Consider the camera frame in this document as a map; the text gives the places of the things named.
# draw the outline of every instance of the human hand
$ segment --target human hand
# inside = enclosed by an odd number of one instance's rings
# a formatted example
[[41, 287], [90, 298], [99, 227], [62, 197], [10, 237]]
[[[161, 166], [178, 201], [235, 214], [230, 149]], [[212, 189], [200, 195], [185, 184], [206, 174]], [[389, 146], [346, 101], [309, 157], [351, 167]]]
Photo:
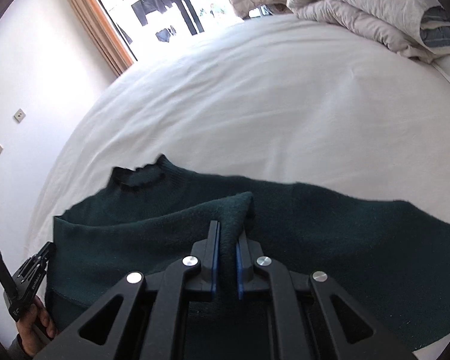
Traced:
[[50, 338], [55, 337], [57, 334], [55, 324], [50, 318], [48, 311], [45, 309], [44, 304], [37, 296], [35, 297], [34, 302], [30, 305], [29, 309], [16, 323], [18, 333], [22, 339], [23, 350], [30, 357], [35, 356], [45, 347], [45, 344], [39, 339], [32, 328], [32, 325], [36, 320], [39, 320], [40, 323], [46, 328], [46, 333]]

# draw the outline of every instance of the dark green sweater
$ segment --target dark green sweater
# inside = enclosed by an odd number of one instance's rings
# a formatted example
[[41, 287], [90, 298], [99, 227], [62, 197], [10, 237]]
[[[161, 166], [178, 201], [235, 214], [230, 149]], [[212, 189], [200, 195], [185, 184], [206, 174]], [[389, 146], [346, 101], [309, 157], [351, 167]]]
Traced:
[[219, 289], [191, 304], [186, 359], [268, 355], [260, 304], [236, 293], [243, 229], [288, 269], [322, 270], [409, 349], [450, 333], [450, 225], [408, 202], [351, 198], [308, 184], [201, 175], [165, 156], [115, 168], [103, 190], [55, 218], [47, 307], [63, 329], [129, 271], [158, 272], [222, 225]]

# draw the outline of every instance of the dark sleeve cuff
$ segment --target dark sleeve cuff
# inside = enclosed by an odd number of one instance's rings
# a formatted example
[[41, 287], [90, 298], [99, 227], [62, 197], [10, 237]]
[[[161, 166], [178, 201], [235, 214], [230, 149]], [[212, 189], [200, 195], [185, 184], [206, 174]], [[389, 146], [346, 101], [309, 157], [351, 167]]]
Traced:
[[8, 348], [7, 352], [12, 360], [32, 360], [32, 358], [23, 350], [22, 340], [19, 335], [17, 335], [17, 337], [15, 337], [12, 341], [12, 344]]

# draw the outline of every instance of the triangular cutout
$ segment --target triangular cutout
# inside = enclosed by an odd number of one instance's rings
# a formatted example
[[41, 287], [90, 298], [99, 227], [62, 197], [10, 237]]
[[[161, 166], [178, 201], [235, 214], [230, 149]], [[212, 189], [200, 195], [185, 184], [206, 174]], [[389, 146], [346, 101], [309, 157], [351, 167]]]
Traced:
[[122, 302], [123, 296], [115, 296], [90, 321], [80, 328], [78, 332], [80, 337], [97, 345], [104, 345]]
[[373, 330], [337, 295], [331, 295], [330, 300], [334, 306], [345, 338], [349, 344], [355, 344], [372, 337]]

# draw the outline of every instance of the orange curtain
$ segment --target orange curtain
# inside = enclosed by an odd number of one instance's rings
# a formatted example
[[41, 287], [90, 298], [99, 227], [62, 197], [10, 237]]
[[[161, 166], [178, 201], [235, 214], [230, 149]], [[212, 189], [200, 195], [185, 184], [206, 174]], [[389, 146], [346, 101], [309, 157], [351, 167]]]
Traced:
[[69, 0], [77, 17], [117, 76], [135, 62], [97, 0]]

